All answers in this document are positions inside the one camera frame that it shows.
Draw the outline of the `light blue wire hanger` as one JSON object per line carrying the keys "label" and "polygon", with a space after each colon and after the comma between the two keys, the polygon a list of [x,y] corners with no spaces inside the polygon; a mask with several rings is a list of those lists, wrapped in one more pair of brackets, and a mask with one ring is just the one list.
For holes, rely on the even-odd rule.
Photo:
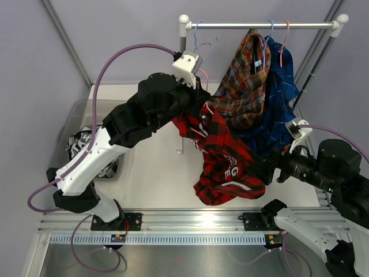
{"label": "light blue wire hanger", "polygon": [[197,30],[199,29],[199,25],[202,23],[202,20],[199,20],[196,23],[196,27],[194,28],[194,52],[197,53],[198,50],[202,47],[202,46],[209,46],[210,50],[208,51],[208,53],[206,54],[205,58],[202,59],[201,65],[198,68],[198,71],[200,71],[202,69],[202,66],[206,63],[206,61],[208,60],[208,58],[210,57],[210,55],[212,54],[217,42],[218,42],[218,37],[214,37],[211,41],[209,42],[202,42],[202,43],[198,43],[198,39],[197,39]]}

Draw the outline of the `red black plaid shirt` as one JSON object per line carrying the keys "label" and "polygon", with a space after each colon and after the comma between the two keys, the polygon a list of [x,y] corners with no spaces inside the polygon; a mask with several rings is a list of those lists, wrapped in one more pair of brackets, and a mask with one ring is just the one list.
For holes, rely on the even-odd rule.
{"label": "red black plaid shirt", "polygon": [[172,123],[202,153],[202,173],[193,186],[201,202],[216,206],[265,194],[266,185],[250,171],[262,159],[231,132],[217,110],[204,105],[197,116],[183,113]]}

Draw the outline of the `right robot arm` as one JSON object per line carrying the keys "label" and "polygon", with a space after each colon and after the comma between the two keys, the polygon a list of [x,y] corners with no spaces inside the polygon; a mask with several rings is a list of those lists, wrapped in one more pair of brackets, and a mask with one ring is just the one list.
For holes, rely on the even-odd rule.
{"label": "right robot arm", "polygon": [[330,203],[348,225],[351,242],[318,230],[277,199],[261,209],[263,226],[292,234],[322,259],[331,276],[368,276],[368,178],[360,174],[363,155],[339,139],[321,142],[316,158],[302,155],[303,148],[272,153],[271,167],[280,169],[278,182],[294,177],[330,193]]}

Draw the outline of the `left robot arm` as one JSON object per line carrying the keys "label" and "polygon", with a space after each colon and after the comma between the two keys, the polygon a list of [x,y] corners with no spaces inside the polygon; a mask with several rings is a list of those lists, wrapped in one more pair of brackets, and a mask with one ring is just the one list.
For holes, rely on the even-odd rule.
{"label": "left robot arm", "polygon": [[174,118],[198,113],[209,98],[199,77],[193,85],[187,85],[173,75],[154,73],[139,82],[137,93],[116,106],[102,125],[94,128],[95,136],[89,144],[56,171],[55,205],[75,214],[90,212],[110,230],[121,228],[125,219],[122,208],[117,200],[95,188],[95,176]]}

